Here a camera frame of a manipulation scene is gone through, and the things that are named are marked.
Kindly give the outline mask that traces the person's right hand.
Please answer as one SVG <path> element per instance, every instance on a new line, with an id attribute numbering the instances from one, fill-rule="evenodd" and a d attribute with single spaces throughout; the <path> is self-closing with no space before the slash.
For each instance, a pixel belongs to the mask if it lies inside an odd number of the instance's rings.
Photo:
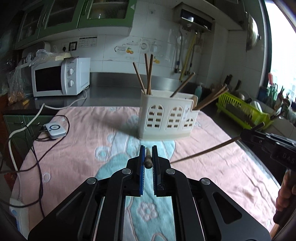
<path id="1" fill-rule="evenodd" d="M 292 180 L 291 170 L 287 171 L 284 175 L 281 188 L 278 191 L 275 207 L 277 211 L 283 211 L 289 206 L 290 199 L 295 195 L 295 180 Z"/>

